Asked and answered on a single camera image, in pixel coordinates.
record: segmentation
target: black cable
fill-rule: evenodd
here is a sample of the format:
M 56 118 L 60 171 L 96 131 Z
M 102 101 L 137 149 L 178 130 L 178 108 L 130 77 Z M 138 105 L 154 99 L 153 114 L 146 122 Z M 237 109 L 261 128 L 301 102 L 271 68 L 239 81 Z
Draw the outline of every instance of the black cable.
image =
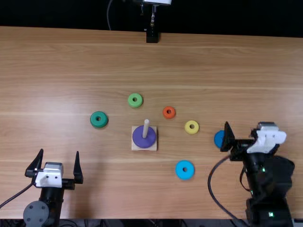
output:
M 229 219 L 229 221 L 231 221 L 232 226 L 237 227 L 236 224 L 231 219 Z
M 25 192 L 27 189 L 29 189 L 31 186 L 33 186 L 33 182 L 30 183 L 26 188 L 24 188 L 23 190 L 19 191 L 16 195 L 13 195 L 12 197 L 10 197 L 8 200 L 6 200 L 5 202 L 3 202 L 1 205 L 0 205 L 0 209 L 2 207 L 4 207 L 6 204 L 8 204 L 10 201 L 12 201 L 13 199 L 17 198 L 19 195 L 21 195 L 23 192 Z
M 181 226 L 182 226 L 182 223 L 185 225 L 185 227 L 188 227 L 184 219 L 181 219 Z
M 111 28 L 110 23 L 109 23 L 109 8 L 110 8 L 112 2 L 113 2 L 113 0 L 109 0 L 108 5 L 107 5 L 107 9 L 106 9 L 107 25 L 108 25 L 108 29 L 109 29 L 110 31 L 112 30 L 112 28 Z
M 71 223 L 73 223 L 76 227 L 78 227 L 77 223 L 72 221 L 72 220 L 69 220 L 69 219 L 61 219 L 62 221 L 69 221 Z
M 240 183 L 241 183 L 242 187 L 243 187 L 246 191 L 250 192 L 250 190 L 247 189 L 247 188 L 243 185 L 243 183 L 242 183 L 242 178 L 243 178 L 244 170 L 245 170 L 245 167 L 243 166 L 242 171 L 241 171 L 241 173 L 240 173 Z
M 4 222 L 7 223 L 7 226 L 11 227 L 11 223 L 9 223 L 9 221 L 7 221 L 6 219 L 4 219 Z
M 208 187 L 208 191 L 209 191 L 209 194 L 210 196 L 213 198 L 214 202 L 225 212 L 227 213 L 229 216 L 232 217 L 232 219 L 235 219 L 239 222 L 241 222 L 244 226 L 247 226 L 249 227 L 249 225 L 247 225 L 245 223 L 245 221 L 241 220 L 241 219 L 238 219 L 236 216 L 234 216 L 232 213 L 230 213 L 224 206 L 221 205 L 221 203 L 219 203 L 219 201 L 216 199 L 216 197 L 214 196 L 214 193 L 213 193 L 213 190 L 212 190 L 212 187 L 211 187 L 211 180 L 212 180 L 212 176 L 216 170 L 216 168 L 218 168 L 219 165 L 221 165 L 224 161 L 226 161 L 228 158 L 230 157 L 230 155 L 222 158 L 213 168 L 212 170 L 210 171 L 209 173 L 209 176 L 208 176 L 208 180 L 207 180 L 207 187 Z
M 106 223 L 106 221 L 103 221 L 103 223 L 105 224 L 105 226 L 106 226 L 106 227 L 108 227 L 108 226 L 107 226 L 107 223 Z

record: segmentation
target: purple ring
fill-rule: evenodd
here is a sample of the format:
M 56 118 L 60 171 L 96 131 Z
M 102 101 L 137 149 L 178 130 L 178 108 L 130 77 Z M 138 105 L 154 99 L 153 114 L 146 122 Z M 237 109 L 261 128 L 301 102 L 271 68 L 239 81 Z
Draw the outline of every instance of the purple ring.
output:
M 143 133 L 143 125 L 137 127 L 134 130 L 133 141 L 134 141 L 135 145 L 137 145 L 140 148 L 151 147 L 157 139 L 156 132 L 151 127 L 148 127 L 146 138 L 142 137 L 142 133 Z

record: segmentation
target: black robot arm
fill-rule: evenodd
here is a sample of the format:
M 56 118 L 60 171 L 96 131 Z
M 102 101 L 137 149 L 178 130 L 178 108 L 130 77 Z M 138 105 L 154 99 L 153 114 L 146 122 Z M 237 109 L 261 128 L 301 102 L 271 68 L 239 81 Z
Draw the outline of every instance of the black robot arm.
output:
M 76 183 L 83 183 L 79 152 L 77 151 L 74 165 L 74 179 L 64 179 L 63 164 L 46 162 L 41 169 L 43 149 L 26 169 L 25 176 L 32 178 L 35 187 L 41 188 L 38 201 L 27 205 L 23 219 L 27 227 L 59 226 L 64 190 L 74 190 Z
M 252 198 L 246 201 L 246 216 L 251 227 L 292 227 L 285 199 L 292 187 L 294 163 L 274 156 L 286 133 L 273 122 L 260 122 L 251 131 L 253 139 L 237 140 L 225 123 L 222 152 L 231 151 L 231 161 L 242 161 Z

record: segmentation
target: green ring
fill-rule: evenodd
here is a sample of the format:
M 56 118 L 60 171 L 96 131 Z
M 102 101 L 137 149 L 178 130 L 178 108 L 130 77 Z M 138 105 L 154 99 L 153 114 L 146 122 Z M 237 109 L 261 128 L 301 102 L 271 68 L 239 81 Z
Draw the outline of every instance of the green ring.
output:
M 108 117 L 101 111 L 96 111 L 90 116 L 90 123 L 96 128 L 103 128 L 108 122 Z
M 128 104 L 131 107 L 137 108 L 142 105 L 142 102 L 143 102 L 142 96 L 139 95 L 138 93 L 132 93 L 128 97 Z

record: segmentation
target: wooden table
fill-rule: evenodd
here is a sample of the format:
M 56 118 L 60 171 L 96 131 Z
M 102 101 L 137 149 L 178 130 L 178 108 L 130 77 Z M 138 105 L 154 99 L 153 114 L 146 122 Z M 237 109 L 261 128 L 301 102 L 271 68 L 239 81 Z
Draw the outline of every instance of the wooden table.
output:
M 228 218 L 211 199 L 207 177 L 225 156 L 214 134 L 229 121 L 247 138 L 259 121 L 274 121 L 288 137 L 278 154 L 296 164 L 287 200 L 303 217 L 303 39 L 162 34 L 49 28 L 0 28 L 0 201 L 30 183 L 26 167 L 40 148 L 44 161 L 64 163 L 73 177 L 76 151 L 84 184 L 65 191 L 62 218 Z M 128 106 L 138 92 L 144 104 Z M 162 109 L 177 115 L 166 120 Z M 106 128 L 89 122 L 109 116 Z M 157 152 L 131 151 L 131 126 L 158 126 Z M 199 133 L 184 124 L 195 120 Z M 175 165 L 194 163 L 192 180 Z M 239 218 L 250 196 L 239 183 L 241 163 L 224 163 L 213 177 L 218 200 Z M 22 218 L 40 189 L 0 211 Z

